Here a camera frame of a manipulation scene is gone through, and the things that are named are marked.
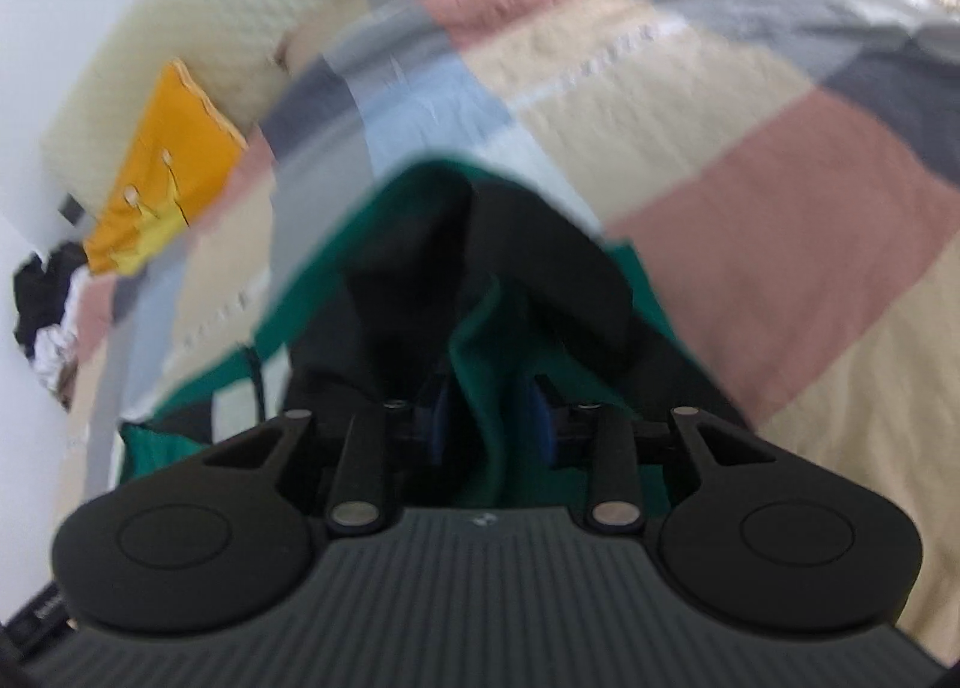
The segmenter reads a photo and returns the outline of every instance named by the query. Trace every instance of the orange pillow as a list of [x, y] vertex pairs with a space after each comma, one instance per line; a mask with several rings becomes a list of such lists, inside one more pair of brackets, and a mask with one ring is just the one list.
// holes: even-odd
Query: orange pillow
[[220, 194], [245, 146], [184, 63], [168, 62], [83, 242], [90, 271], [139, 271]]

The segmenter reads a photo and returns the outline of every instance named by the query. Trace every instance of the bed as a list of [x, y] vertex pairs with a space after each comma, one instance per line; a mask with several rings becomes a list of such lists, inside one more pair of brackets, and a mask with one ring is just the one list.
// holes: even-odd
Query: bed
[[[61, 513], [116, 482], [122, 420], [188, 403], [196, 376], [262, 340], [262, 318], [374, 188], [421, 154], [459, 154], [629, 240], [680, 340], [757, 432], [910, 514], [925, 561], [901, 625], [955, 660], [957, 13], [954, 0], [328, 2], [314, 19], [347, 26], [311, 37], [213, 205], [135, 276], [86, 287]], [[275, 411], [288, 364], [260, 351]], [[227, 419], [248, 394], [220, 384], [224, 438], [250, 427]]]

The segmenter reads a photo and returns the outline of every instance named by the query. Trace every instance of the black cloth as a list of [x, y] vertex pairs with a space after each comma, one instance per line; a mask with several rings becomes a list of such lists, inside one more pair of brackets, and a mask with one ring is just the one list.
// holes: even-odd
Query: black cloth
[[59, 325], [64, 318], [70, 279], [84, 265], [83, 247], [70, 241], [50, 253], [45, 267], [33, 255], [13, 275], [13, 301], [19, 314], [13, 337], [28, 359], [34, 359], [37, 330]]

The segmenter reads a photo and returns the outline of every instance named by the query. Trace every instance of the green fabric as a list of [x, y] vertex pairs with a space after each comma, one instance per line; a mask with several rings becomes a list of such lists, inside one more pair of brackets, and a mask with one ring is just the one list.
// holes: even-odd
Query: green fabric
[[206, 449], [205, 445], [183, 436], [157, 433], [134, 424], [120, 427], [120, 438], [126, 448], [123, 471], [120, 474], [121, 483], [135, 480], [136, 477], [146, 477]]
[[[503, 181], [468, 163], [434, 160], [411, 166], [385, 186], [318, 251], [265, 318], [254, 337], [261, 358], [270, 357], [283, 344], [291, 344], [304, 330], [318, 306], [339, 286], [344, 266], [365, 242], [376, 240], [381, 232], [407, 216], [436, 213], [463, 197], [465, 178]], [[608, 254], [634, 290], [635, 311], [667, 338], [675, 340], [634, 250], [621, 244], [611, 247]], [[554, 471], [541, 460], [530, 429], [530, 405], [525, 403], [534, 376], [545, 373], [560, 393], [573, 402], [597, 400], [623, 405], [616, 391], [551, 338], [537, 333], [536, 324], [528, 320], [529, 311], [529, 301], [521, 287], [495, 280], [450, 337], [450, 361], [486, 448], [486, 462], [470, 480], [464, 481], [456, 501], [460, 506], [583, 506], [586, 473], [575, 469]], [[241, 355], [235, 354], [181, 387], [160, 413], [210, 397], [216, 389], [245, 373]], [[202, 448], [169, 434], [152, 434], [148, 440], [143, 435], [147, 433], [150, 432], [145, 429], [126, 430], [125, 478], [153, 471]], [[640, 477], [651, 514], [659, 509], [665, 511], [668, 504], [659, 469], [641, 469]]]

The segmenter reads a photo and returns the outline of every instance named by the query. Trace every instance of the bedspread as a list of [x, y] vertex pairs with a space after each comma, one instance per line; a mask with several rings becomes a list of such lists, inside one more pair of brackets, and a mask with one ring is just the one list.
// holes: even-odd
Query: bedspread
[[902, 506], [925, 563], [901, 624], [960, 656], [955, 17], [935, 0], [366, 5], [208, 213], [88, 288], [61, 509], [115, 478], [121, 416], [251, 343], [371, 188], [454, 152], [629, 239], [762, 435]]

